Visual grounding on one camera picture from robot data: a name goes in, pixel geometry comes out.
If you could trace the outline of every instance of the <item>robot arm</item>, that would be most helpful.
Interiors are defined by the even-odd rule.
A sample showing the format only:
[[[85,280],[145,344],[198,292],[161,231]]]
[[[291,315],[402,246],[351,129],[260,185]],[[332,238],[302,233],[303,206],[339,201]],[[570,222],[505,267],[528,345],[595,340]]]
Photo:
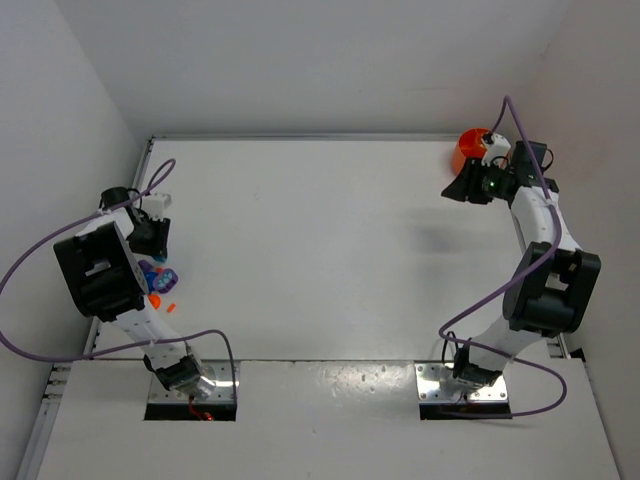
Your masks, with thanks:
[[[497,144],[504,151],[504,137],[494,137],[485,141]],[[534,161],[542,165],[546,145],[534,143],[534,146]],[[506,168],[494,165],[495,152],[494,146],[488,148],[484,159],[468,158],[442,195],[477,204],[487,204],[494,198],[508,202],[523,252],[517,275],[551,248],[557,232],[524,145],[516,144]],[[557,206],[555,181],[544,181]],[[559,209],[557,212],[562,238],[554,256],[505,292],[502,316],[484,333],[473,337],[474,341],[515,357],[544,337],[572,333],[580,326],[600,271],[600,259],[580,249],[567,230],[562,213]],[[492,385],[508,361],[488,350],[464,346],[456,354],[453,378],[468,390]]]
[[[102,194],[105,208],[128,198],[127,189],[120,187]],[[133,256],[135,251],[166,258],[169,220],[161,218],[161,210],[154,217],[131,206],[107,211],[53,248],[73,301],[83,315],[110,323],[136,342],[149,341],[141,347],[145,366],[167,390],[208,396],[211,387],[201,381],[201,363],[188,343],[157,343],[180,335],[151,306],[147,281]]]

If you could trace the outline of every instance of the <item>gray wall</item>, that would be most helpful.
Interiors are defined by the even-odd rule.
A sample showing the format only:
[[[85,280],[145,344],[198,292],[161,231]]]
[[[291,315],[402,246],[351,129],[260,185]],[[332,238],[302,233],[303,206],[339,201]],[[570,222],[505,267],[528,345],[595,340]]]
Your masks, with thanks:
[[[522,100],[570,0],[56,0],[140,139],[461,131]]]
[[[53,0],[0,5],[0,271],[56,227],[130,182],[140,152]],[[88,321],[74,308],[51,246],[0,299],[0,328],[38,353],[71,354]],[[48,375],[0,348],[0,479],[14,478]]]
[[[602,273],[580,330],[600,413],[625,478],[640,478],[640,425],[633,399],[640,272],[640,3],[575,2],[547,52],[526,123],[556,154],[567,224],[602,257]]]

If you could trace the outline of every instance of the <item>orange cup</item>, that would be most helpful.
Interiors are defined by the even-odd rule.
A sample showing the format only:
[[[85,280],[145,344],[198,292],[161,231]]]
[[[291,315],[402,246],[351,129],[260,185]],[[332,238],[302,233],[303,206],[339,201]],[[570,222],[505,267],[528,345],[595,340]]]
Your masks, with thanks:
[[[487,149],[482,144],[482,135],[485,133],[489,133],[486,128],[472,128],[460,136],[451,159],[454,174],[458,175],[462,171],[468,157],[484,157]]]

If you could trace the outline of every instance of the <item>white table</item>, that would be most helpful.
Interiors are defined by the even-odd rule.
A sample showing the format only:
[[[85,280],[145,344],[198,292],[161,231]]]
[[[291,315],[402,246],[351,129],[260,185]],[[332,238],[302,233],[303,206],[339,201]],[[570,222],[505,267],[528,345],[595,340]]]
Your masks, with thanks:
[[[419,420],[411,361],[438,358],[438,327],[520,257],[505,204],[440,197],[453,145],[155,141],[144,183],[178,160],[162,190],[174,198],[168,266],[180,283],[161,311],[177,304],[164,316],[182,334],[228,333],[243,359],[237,421],[143,421],[140,352],[78,363],[38,479],[618,478],[582,364],[550,359],[543,342],[523,356],[566,378],[558,409]],[[456,332],[475,335],[499,312],[493,302]],[[97,346],[126,340],[105,326]],[[218,339],[196,347],[226,357]],[[533,369],[505,377],[512,411],[559,394]]]

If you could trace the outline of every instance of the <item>small orange piece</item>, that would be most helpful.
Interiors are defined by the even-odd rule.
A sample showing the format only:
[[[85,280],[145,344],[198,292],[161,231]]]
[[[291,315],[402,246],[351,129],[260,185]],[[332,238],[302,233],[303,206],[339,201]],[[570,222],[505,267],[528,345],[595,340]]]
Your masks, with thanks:
[[[151,306],[156,310],[160,308],[160,305],[162,305],[162,300],[160,300],[160,297],[158,295],[154,295],[153,293],[149,295],[149,302],[151,302]]]

